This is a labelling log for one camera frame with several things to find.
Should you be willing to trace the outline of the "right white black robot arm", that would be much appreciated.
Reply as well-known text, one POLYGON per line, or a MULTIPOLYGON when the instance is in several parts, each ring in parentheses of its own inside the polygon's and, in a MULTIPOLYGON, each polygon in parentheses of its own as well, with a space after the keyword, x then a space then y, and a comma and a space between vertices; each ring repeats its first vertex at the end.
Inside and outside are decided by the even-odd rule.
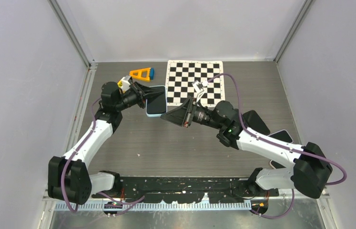
POLYGON ((303 146, 281 141, 271 137, 267 128, 259 133, 228 101, 220 101, 210 110, 189 97, 161 118, 181 127, 195 122, 215 128, 219 131, 216 137, 224 146, 256 153, 281 164, 283 168, 276 170, 254 170, 247 181, 248 191, 254 196, 273 188, 294 188, 307 197, 318 199, 333 171, 317 144, 309 142, 303 146))

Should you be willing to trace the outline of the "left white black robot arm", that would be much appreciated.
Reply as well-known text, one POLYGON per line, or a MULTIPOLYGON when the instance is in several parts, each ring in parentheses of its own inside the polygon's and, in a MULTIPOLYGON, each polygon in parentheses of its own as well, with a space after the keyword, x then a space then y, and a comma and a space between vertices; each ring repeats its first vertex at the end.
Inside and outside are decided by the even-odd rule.
POLYGON ((111 171, 100 171, 90 175, 88 167, 107 139, 119 127, 122 111, 132 106, 146 108, 153 101, 162 100, 166 107, 165 86, 145 86, 132 82, 127 90, 117 82, 102 85, 99 109, 92 112, 92 123, 81 139, 63 156, 53 156, 48 164, 48 195, 63 200, 70 211, 76 211, 91 195, 105 192, 115 198, 121 194, 120 175, 111 171))

